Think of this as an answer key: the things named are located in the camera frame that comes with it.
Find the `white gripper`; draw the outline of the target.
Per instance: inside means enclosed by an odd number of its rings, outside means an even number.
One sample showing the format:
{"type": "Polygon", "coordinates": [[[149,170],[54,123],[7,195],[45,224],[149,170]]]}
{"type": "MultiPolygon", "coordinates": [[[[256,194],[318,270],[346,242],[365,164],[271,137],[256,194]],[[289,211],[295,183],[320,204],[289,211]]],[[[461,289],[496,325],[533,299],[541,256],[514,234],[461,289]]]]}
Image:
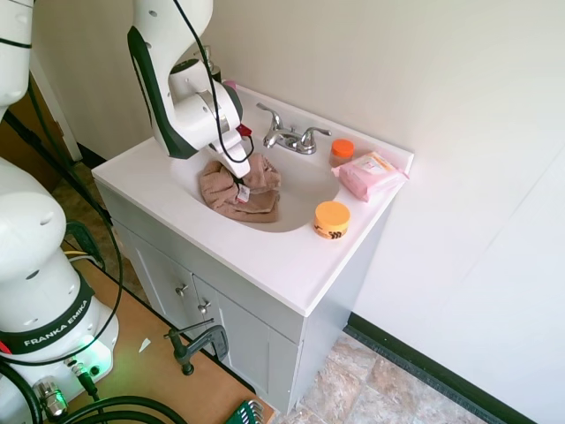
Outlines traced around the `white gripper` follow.
{"type": "Polygon", "coordinates": [[[251,170],[242,142],[239,132],[225,132],[222,140],[215,140],[207,145],[217,159],[235,175],[233,179],[238,185],[245,184],[242,177],[251,170]]]}

